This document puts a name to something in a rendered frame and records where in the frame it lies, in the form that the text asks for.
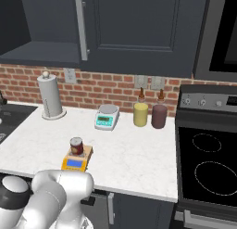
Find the white teal digital scale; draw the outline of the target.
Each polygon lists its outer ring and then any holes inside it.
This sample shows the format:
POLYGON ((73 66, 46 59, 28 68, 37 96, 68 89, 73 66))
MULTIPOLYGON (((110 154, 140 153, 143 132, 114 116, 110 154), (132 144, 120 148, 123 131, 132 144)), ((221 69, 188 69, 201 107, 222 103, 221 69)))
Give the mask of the white teal digital scale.
POLYGON ((119 119, 119 107, 112 104, 101 105, 95 114, 94 128, 113 131, 119 119))

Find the red canned food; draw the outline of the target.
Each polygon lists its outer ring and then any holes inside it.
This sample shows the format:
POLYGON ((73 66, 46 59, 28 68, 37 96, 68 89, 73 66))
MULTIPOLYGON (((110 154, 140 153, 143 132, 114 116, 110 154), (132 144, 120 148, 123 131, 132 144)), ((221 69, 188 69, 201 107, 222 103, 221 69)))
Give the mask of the red canned food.
POLYGON ((73 137, 69 141, 71 152, 74 155, 81 155, 83 153, 83 143, 80 137, 73 137))

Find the orange digital scale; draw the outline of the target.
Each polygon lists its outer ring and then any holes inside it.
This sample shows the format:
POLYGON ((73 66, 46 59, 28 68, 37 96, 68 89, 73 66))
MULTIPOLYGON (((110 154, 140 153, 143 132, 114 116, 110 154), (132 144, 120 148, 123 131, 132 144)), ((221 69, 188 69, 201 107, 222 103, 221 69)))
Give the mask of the orange digital scale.
POLYGON ((91 146, 83 146, 83 153, 80 155, 73 155, 69 150, 62 161, 61 169, 85 172, 92 154, 93 148, 91 146))

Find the dark base cabinet door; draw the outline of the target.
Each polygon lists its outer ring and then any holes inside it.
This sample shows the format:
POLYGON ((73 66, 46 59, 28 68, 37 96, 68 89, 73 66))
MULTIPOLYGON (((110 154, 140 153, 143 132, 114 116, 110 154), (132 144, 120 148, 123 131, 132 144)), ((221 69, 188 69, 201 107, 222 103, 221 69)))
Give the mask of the dark base cabinet door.
POLYGON ((169 229, 173 208, 173 202, 114 193, 109 229, 169 229))

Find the yellow bottle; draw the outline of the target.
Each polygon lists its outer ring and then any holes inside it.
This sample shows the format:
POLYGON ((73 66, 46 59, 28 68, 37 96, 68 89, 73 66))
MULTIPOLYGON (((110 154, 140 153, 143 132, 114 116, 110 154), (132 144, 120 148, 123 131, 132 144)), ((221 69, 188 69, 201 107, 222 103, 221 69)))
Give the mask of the yellow bottle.
POLYGON ((144 127, 147 123, 148 105, 144 103, 143 88, 140 89, 138 102, 133 106, 133 123, 135 126, 144 127))

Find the dark red bottle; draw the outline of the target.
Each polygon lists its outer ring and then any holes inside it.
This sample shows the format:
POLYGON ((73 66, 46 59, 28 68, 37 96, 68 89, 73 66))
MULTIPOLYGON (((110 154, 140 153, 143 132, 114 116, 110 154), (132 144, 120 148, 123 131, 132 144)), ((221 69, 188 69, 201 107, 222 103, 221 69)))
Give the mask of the dark red bottle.
POLYGON ((163 90, 160 90, 157 104, 152 108, 151 124, 155 129, 162 129, 166 124, 168 108, 165 105, 163 90))

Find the white paper towel roll holder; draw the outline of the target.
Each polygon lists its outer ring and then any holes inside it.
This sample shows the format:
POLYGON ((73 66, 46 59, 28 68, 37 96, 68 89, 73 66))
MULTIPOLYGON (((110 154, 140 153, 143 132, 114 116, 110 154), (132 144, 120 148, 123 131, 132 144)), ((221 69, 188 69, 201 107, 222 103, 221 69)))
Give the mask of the white paper towel roll holder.
POLYGON ((37 81, 44 105, 42 117, 49 121, 64 117, 67 111, 61 105, 56 76, 44 71, 37 81))

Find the black stove with hob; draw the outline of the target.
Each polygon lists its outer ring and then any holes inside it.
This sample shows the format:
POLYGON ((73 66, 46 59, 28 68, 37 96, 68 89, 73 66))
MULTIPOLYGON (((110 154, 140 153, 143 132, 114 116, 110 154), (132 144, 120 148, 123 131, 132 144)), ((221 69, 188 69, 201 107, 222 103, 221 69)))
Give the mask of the black stove with hob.
POLYGON ((183 213, 237 222, 237 87, 183 84, 175 117, 178 203, 183 213), (183 99, 190 97, 191 104, 183 99), (200 100, 206 104, 200 106, 200 100), (222 107, 216 102, 222 101, 222 107))

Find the dark sink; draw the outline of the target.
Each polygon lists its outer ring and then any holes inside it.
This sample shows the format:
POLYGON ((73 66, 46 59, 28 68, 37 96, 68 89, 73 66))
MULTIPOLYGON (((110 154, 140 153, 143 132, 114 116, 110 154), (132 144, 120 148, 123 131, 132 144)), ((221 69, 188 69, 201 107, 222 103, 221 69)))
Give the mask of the dark sink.
POLYGON ((34 106, 3 105, 0 110, 0 145, 36 110, 34 106))

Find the dark tap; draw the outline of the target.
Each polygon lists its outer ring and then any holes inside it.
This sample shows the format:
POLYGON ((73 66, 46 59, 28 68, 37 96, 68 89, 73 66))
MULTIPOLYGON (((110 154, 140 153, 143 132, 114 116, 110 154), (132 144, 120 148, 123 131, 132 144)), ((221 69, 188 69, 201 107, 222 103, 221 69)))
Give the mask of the dark tap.
POLYGON ((0 106, 2 107, 3 105, 7 104, 7 99, 3 97, 2 92, 0 90, 0 106))

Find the black microwave oven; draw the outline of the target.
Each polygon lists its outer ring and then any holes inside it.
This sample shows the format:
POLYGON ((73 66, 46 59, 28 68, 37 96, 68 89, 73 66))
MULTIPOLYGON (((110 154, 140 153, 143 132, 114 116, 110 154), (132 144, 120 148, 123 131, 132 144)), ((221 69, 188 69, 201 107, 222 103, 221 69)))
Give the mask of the black microwave oven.
POLYGON ((193 77, 237 83, 237 0, 207 0, 193 77))

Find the grey wall outlet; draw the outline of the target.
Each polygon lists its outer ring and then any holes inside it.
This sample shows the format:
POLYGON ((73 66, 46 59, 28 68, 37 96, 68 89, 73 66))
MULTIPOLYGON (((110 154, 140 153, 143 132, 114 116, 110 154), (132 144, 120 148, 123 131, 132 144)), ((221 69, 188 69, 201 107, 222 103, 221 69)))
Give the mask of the grey wall outlet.
POLYGON ((134 76, 134 87, 146 89, 148 84, 148 77, 145 75, 134 76))
POLYGON ((65 82, 76 83, 76 74, 74 69, 64 68, 65 82))
POLYGON ((165 78, 159 76, 153 76, 151 79, 151 89, 160 90, 165 87, 165 78))

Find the dark wall cabinet door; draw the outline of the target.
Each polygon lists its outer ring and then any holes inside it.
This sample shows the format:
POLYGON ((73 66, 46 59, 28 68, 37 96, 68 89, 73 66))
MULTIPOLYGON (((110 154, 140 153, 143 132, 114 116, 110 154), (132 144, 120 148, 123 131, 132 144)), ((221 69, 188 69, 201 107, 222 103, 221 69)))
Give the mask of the dark wall cabinet door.
POLYGON ((207 0, 83 1, 90 54, 81 70, 191 76, 207 0))

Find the open dark wall cabinet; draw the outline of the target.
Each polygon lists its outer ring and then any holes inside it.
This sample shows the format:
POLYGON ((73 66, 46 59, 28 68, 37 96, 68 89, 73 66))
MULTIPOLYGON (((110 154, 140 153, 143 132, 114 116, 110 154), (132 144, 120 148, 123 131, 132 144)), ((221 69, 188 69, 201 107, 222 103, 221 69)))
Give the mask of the open dark wall cabinet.
POLYGON ((77 68, 75 0, 0 0, 0 63, 77 68))

